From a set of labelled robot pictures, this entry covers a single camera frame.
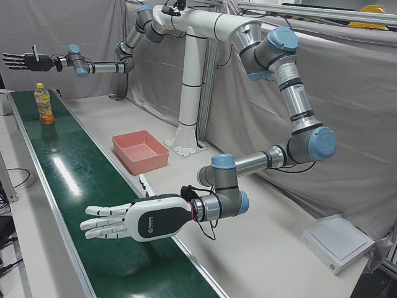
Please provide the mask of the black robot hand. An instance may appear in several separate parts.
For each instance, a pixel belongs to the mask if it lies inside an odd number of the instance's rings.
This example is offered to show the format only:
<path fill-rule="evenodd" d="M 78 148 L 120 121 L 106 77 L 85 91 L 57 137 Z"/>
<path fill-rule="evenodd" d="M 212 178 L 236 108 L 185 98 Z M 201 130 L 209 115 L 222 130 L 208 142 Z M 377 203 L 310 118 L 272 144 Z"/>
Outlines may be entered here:
<path fill-rule="evenodd" d="M 11 70 L 49 71 L 55 65 L 49 56 L 38 53 L 36 45 L 32 45 L 32 53 L 3 53 L 2 60 Z"/>

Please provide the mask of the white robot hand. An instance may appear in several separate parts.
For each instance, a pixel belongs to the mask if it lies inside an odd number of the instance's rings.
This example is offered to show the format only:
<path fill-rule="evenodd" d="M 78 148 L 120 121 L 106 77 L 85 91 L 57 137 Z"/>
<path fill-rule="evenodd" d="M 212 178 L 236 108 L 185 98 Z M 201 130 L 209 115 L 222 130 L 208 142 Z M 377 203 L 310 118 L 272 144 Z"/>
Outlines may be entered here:
<path fill-rule="evenodd" d="M 124 205 L 86 208 L 85 213 L 94 216 L 80 223 L 87 239 L 131 237 L 138 242 L 148 242 L 172 237 L 194 219 L 192 204 L 180 195 L 156 195 L 143 174 L 139 180 L 146 197 Z"/>

